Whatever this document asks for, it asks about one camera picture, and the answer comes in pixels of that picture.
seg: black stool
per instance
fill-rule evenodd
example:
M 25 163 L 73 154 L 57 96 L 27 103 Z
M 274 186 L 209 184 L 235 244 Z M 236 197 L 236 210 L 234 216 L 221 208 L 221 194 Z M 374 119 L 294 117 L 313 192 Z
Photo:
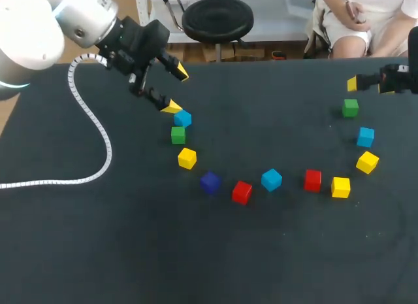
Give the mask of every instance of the black stool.
M 195 41 L 216 46 L 216 61 L 221 61 L 221 44 L 238 41 L 254 26 L 251 8 L 240 0 L 200 0 L 184 10 L 182 26 L 177 22 L 169 0 L 163 0 L 176 27 Z

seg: dark blue cube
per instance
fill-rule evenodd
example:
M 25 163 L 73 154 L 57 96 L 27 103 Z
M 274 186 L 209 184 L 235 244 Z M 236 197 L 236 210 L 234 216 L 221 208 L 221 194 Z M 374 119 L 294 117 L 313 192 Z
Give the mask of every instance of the dark blue cube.
M 210 171 L 201 178 L 201 187 L 207 194 L 215 194 L 220 186 L 221 179 Z

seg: white cable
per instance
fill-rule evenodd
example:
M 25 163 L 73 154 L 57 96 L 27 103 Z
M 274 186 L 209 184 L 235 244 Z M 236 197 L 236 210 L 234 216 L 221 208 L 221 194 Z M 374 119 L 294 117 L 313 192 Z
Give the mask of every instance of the white cable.
M 68 70 L 68 84 L 70 86 L 70 90 L 74 95 L 74 98 L 77 100 L 78 104 L 82 107 L 84 112 L 89 116 L 90 120 L 95 124 L 97 129 L 99 130 L 104 143 L 106 145 L 106 161 L 104 165 L 98 170 L 94 175 L 91 175 L 87 178 L 79 178 L 77 180 L 37 180 L 37 181 L 28 181 L 28 182 L 17 182 L 17 183 L 2 183 L 0 184 L 0 189 L 5 188 L 23 188 L 26 186 L 38 186 L 38 185 L 75 185 L 75 184 L 83 184 L 91 182 L 99 177 L 101 177 L 106 170 L 109 168 L 110 162 L 112 161 L 112 145 L 110 144 L 109 137 L 106 133 L 106 130 L 101 125 L 100 121 L 96 118 L 96 116 L 92 113 L 89 107 L 84 103 L 84 100 L 81 98 L 80 94 L 78 93 L 77 87 L 74 83 L 74 72 L 77 66 L 88 59 L 95 60 L 99 62 L 101 65 L 106 66 L 107 60 L 102 56 L 96 54 L 82 54 L 81 56 L 74 59 L 74 61 L 70 64 Z

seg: yellow cube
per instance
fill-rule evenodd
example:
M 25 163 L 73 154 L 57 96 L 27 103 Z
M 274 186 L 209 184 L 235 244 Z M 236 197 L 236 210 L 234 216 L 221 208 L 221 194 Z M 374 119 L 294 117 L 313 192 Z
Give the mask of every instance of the yellow cube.
M 350 179 L 349 178 L 333 178 L 331 184 L 332 196 L 337 198 L 348 198 L 350 194 Z
M 379 157 L 373 155 L 371 152 L 365 152 L 358 160 L 356 168 L 364 173 L 370 174 L 378 165 Z
M 182 152 L 178 155 L 178 165 L 180 167 L 191 170 L 196 164 L 197 155 L 194 150 L 183 148 Z

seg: cube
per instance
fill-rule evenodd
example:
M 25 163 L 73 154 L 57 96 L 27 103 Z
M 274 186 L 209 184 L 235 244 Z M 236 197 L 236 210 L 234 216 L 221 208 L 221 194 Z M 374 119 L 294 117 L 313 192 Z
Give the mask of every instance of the cube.
M 173 126 L 171 128 L 171 143 L 185 144 L 185 128 L 182 126 Z
M 221 179 L 210 171 L 201 178 L 201 187 L 207 194 L 215 194 L 220 186 Z
M 185 110 L 181 110 L 174 115 L 174 125 L 187 127 L 191 124 L 191 114 Z
M 251 184 L 238 181 L 233 190 L 233 201 L 242 205 L 247 205 L 252 191 L 253 186 Z
M 376 168 L 379 162 L 379 157 L 373 155 L 371 152 L 365 152 L 358 160 L 356 168 L 367 173 L 368 175 Z
M 319 193 L 321 191 L 322 172 L 306 170 L 304 189 L 308 192 Z
M 261 176 L 261 184 L 269 191 L 273 192 L 281 186 L 282 177 L 274 169 L 271 169 Z
M 336 198 L 348 198 L 351 186 L 349 178 L 333 178 L 331 184 L 332 196 Z
M 374 140 L 374 129 L 368 129 L 367 127 L 361 127 L 359 137 L 357 138 L 357 146 L 370 148 L 372 147 Z
M 359 113 L 359 104 L 357 99 L 346 99 L 342 107 L 344 118 L 354 118 Z
M 191 170 L 197 162 L 197 155 L 194 150 L 183 148 L 178 155 L 178 165 L 185 169 Z

